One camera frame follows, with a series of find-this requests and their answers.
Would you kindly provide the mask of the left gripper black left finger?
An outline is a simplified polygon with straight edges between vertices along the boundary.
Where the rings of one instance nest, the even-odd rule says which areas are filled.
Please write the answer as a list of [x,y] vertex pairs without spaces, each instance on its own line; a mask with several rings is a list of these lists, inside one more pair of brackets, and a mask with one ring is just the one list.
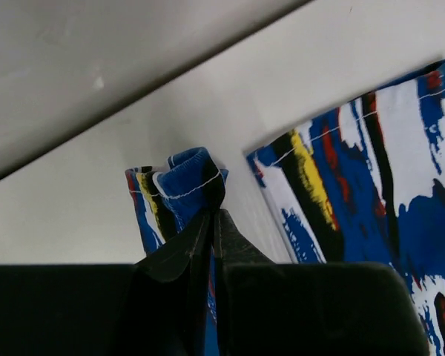
[[135,264],[0,266],[0,355],[202,355],[210,225]]

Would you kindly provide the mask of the blue white red patterned trousers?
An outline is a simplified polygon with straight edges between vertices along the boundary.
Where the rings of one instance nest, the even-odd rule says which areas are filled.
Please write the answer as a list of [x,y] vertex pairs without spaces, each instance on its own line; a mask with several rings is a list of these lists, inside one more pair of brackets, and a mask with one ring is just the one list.
[[405,279],[445,355],[445,59],[247,156],[298,263],[374,261]]

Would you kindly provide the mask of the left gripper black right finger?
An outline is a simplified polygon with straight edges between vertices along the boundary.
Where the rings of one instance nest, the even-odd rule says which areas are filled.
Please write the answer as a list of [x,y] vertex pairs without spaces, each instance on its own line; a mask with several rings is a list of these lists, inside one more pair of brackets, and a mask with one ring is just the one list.
[[272,262],[214,217],[222,355],[427,355],[400,276],[379,263]]

